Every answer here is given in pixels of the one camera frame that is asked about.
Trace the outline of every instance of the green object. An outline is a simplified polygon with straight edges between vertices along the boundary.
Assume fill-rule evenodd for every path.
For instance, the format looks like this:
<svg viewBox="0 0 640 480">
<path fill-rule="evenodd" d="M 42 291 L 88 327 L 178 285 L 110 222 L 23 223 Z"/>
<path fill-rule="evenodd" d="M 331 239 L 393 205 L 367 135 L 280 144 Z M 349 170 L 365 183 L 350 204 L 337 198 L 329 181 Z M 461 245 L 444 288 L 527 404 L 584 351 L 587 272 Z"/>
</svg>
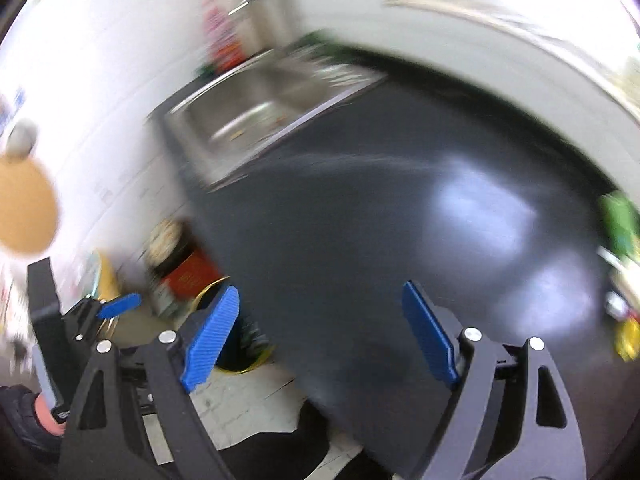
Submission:
<svg viewBox="0 0 640 480">
<path fill-rule="evenodd" d="M 611 251 L 618 257 L 638 259 L 638 212 L 621 192 L 614 191 L 601 198 L 605 223 L 611 239 Z"/>
</svg>

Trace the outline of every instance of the sink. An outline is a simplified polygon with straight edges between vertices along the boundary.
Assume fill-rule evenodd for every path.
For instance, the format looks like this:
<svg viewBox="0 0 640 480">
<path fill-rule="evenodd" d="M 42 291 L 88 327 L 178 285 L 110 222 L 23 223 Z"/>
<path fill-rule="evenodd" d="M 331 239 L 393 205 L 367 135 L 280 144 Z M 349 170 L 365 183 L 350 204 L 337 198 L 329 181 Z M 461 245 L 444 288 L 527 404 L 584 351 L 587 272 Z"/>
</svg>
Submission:
<svg viewBox="0 0 640 480">
<path fill-rule="evenodd" d="M 270 50 L 204 85 L 163 119 L 203 185 L 217 187 L 309 119 L 382 78 L 363 67 Z"/>
</svg>

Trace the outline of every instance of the tiled floor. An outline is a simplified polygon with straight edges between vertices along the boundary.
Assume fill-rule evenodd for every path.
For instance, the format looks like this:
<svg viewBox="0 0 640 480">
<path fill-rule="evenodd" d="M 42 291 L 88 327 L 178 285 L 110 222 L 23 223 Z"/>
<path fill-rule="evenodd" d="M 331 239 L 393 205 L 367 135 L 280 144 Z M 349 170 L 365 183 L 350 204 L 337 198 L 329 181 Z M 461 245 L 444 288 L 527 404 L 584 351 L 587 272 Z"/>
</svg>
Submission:
<svg viewBox="0 0 640 480">
<path fill-rule="evenodd" d="M 305 394 L 292 374 L 270 362 L 242 375 L 214 370 L 191 399 L 215 446 L 223 449 L 261 431 L 293 431 Z M 172 460 L 155 415 L 145 417 L 158 463 Z M 310 480 L 331 480 L 360 452 L 361 446 L 337 428 L 330 429 L 330 448 Z"/>
</svg>

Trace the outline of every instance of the blue object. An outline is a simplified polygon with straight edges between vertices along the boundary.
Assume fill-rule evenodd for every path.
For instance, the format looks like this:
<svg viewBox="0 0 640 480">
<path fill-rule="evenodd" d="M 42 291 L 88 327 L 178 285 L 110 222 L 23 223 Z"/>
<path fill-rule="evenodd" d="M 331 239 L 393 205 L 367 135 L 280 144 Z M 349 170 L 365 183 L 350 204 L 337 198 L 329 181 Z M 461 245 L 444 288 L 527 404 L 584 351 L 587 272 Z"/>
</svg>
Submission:
<svg viewBox="0 0 640 480">
<path fill-rule="evenodd" d="M 142 298 L 137 292 L 133 294 L 127 294 L 126 296 L 120 296 L 109 303 L 105 303 L 104 307 L 98 312 L 98 319 L 111 319 L 112 317 L 119 316 L 127 310 L 136 308 L 142 302 Z"/>
<path fill-rule="evenodd" d="M 460 376 L 456 371 L 454 347 L 429 303 L 412 282 L 406 282 L 402 288 L 402 311 L 418 340 L 431 375 L 449 388 L 455 386 Z"/>
<path fill-rule="evenodd" d="M 185 352 L 184 371 L 180 381 L 187 393 L 191 393 L 209 377 L 239 312 L 238 290 L 230 286 Z"/>
</svg>

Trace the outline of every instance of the sink rim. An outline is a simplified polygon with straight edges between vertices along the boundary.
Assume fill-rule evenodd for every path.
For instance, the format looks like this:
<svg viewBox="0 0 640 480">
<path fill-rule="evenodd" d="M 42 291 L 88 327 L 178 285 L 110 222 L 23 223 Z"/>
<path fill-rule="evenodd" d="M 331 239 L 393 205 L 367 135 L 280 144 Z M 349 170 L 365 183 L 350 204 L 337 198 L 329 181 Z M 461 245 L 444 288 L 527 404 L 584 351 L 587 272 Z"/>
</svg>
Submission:
<svg viewBox="0 0 640 480">
<path fill-rule="evenodd" d="M 317 69 L 312 69 L 313 66 L 308 61 L 300 61 L 295 59 L 289 59 L 282 57 L 278 52 L 274 50 L 267 50 L 261 54 L 258 54 L 237 67 L 229 70 L 223 75 L 218 76 L 210 82 L 207 82 L 197 90 L 193 91 L 187 97 L 178 102 L 177 105 L 172 106 L 169 111 L 164 113 L 161 117 L 166 123 L 167 129 L 171 133 L 172 137 L 181 145 L 185 155 L 193 168 L 194 173 L 198 177 L 200 185 L 204 188 L 211 188 L 211 190 L 219 189 L 226 186 L 230 182 L 237 180 L 234 176 L 243 166 L 248 164 L 251 160 L 254 160 L 265 150 L 268 150 L 271 146 L 297 129 L 302 124 L 311 120 L 316 115 L 323 111 L 333 107 L 334 105 L 344 101 L 350 96 L 368 88 L 380 80 L 385 78 L 383 73 L 376 72 L 369 68 L 364 68 L 357 65 L 350 64 L 350 70 L 352 73 L 358 76 L 355 82 L 350 84 L 332 85 L 329 81 L 326 82 L 328 88 L 328 96 L 325 100 L 319 102 L 313 108 L 306 110 L 300 114 L 299 117 L 293 119 L 290 123 L 284 124 L 278 131 L 268 136 L 262 141 L 258 141 L 260 146 L 256 150 L 248 150 L 245 154 L 239 154 L 232 160 L 225 160 L 223 157 L 216 158 L 215 152 L 211 150 L 203 150 L 203 143 L 200 139 L 200 135 L 194 131 L 186 115 L 188 108 L 199 97 L 211 90 L 213 87 L 218 86 L 226 80 L 232 78 L 238 73 L 251 70 L 256 66 L 273 63 L 276 64 L 279 61 L 292 62 L 295 66 L 302 69 L 309 70 L 309 77 L 313 78 L 318 76 L 319 70 L 323 67 L 318 66 Z"/>
</svg>

